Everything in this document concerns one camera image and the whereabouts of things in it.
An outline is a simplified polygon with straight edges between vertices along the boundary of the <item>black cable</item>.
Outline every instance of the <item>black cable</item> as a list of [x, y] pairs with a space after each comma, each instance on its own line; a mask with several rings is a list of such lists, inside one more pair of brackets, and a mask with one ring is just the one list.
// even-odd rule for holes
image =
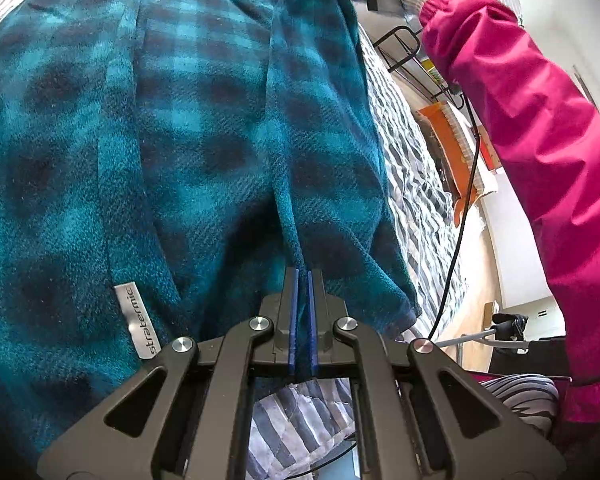
[[297, 475], [291, 475], [285, 478], [285, 480], [291, 480], [292, 478], [300, 478], [301, 476], [304, 475], [308, 475], [309, 473], [314, 473], [316, 471], [318, 471], [318, 469], [323, 468], [326, 465], [329, 465], [330, 463], [335, 462], [337, 459], [342, 458], [343, 456], [345, 456], [349, 451], [351, 451], [353, 448], [355, 448], [358, 445], [357, 442], [354, 442], [353, 444], [351, 444], [351, 446], [349, 446], [347, 448], [346, 451], [343, 451], [342, 453], [340, 453], [338, 456], [335, 456], [333, 458], [330, 458], [329, 460], [327, 460], [327, 462], [323, 462], [320, 465], [317, 465], [316, 467], [312, 467], [311, 469], [303, 472], [303, 473], [298, 473]]
[[469, 185], [466, 191], [466, 201], [464, 202], [464, 210], [462, 211], [462, 221], [460, 222], [460, 232], [458, 233], [458, 241], [456, 242], [456, 250], [454, 251], [454, 256], [451, 258], [451, 264], [449, 265], [449, 272], [446, 274], [446, 282], [445, 282], [445, 290], [442, 293], [442, 300], [440, 300], [440, 309], [438, 310], [438, 315], [436, 316], [436, 322], [433, 324], [433, 328], [431, 332], [429, 332], [429, 340], [433, 340], [433, 336], [438, 329], [438, 325], [440, 324], [440, 320], [442, 319], [442, 313], [445, 309], [446, 297], [449, 295], [449, 287], [451, 286], [451, 278], [454, 274], [454, 269], [456, 267], [456, 261], [458, 260], [458, 254], [460, 254], [460, 243], [462, 242], [462, 235], [464, 235], [464, 226], [466, 224], [466, 216], [469, 213], [469, 206], [471, 204], [471, 192], [474, 189], [474, 178], [475, 178], [475, 170], [478, 168], [478, 158], [480, 157], [480, 132], [478, 131], [478, 126], [475, 123], [474, 112], [471, 109], [471, 103], [469, 99], [465, 97], [466, 101], [466, 109], [469, 110], [469, 117], [471, 119], [471, 125], [474, 128], [474, 136], [475, 136], [475, 153], [474, 153], [474, 163], [471, 166], [471, 175], [469, 176]]

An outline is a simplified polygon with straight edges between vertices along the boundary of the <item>bed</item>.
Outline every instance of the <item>bed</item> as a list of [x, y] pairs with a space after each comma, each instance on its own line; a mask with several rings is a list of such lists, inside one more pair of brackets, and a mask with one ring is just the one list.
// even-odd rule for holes
[[[0, 22], [24, 0], [1, 0]], [[398, 340], [426, 336], [438, 313], [456, 243], [452, 203], [402, 93], [360, 27], [368, 97], [384, 152], [388, 202], [422, 314]], [[440, 334], [462, 306], [466, 282], [455, 270]], [[312, 380], [254, 406], [248, 478], [281, 479], [308, 468], [354, 431], [348, 381]]]

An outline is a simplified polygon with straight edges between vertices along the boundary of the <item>teal plaid fabric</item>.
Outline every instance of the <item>teal plaid fabric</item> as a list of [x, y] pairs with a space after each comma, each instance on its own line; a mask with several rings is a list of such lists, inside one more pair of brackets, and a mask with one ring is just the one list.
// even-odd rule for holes
[[[26, 0], [0, 26], [0, 425], [35, 460], [162, 344], [287, 265], [389, 335], [419, 309], [349, 0]], [[308, 313], [298, 315], [308, 375]]]

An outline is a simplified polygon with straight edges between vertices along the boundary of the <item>fleece fabric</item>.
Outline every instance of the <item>fleece fabric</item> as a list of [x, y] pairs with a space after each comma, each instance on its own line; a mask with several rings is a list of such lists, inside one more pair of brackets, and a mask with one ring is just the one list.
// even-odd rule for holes
[[561, 418], [600, 422], [600, 114], [496, 0], [427, 0], [422, 44], [460, 83], [531, 224], [564, 315]]
[[[285, 266], [388, 335], [419, 309], [349, 0], [26, 0], [0, 25], [0, 424], [33, 461], [140, 361]], [[308, 313], [298, 316], [298, 376]]]

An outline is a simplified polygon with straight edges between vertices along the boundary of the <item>wooden floor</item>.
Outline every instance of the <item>wooden floor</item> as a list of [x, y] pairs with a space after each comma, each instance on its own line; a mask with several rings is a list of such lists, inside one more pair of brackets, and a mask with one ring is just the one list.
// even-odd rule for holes
[[[484, 218], [479, 204], [474, 206], [474, 214]], [[454, 317], [440, 337], [440, 340], [452, 339], [464, 334], [480, 332], [491, 322], [491, 306], [485, 312], [485, 304], [497, 301], [502, 304], [498, 269], [493, 253], [493, 245], [489, 236], [489, 228], [470, 237], [465, 234], [461, 246], [462, 270], [468, 282], [468, 290], [462, 310]], [[445, 350], [451, 357], [456, 357], [456, 349]], [[491, 362], [491, 348], [475, 342], [465, 343], [463, 347], [462, 367], [466, 370], [485, 372]]]

